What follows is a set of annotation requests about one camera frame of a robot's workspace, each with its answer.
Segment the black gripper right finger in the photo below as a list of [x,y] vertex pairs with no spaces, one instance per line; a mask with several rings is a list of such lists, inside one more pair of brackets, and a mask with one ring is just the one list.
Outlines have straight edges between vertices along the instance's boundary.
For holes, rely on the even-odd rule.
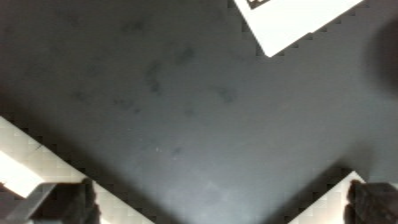
[[386,182],[351,182],[345,224],[398,224],[398,188]]

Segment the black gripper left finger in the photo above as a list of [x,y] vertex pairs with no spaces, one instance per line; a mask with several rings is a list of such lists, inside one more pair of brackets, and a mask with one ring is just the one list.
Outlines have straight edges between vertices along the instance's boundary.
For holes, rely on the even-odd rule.
[[6,224],[100,224],[95,182],[43,183],[24,199]]

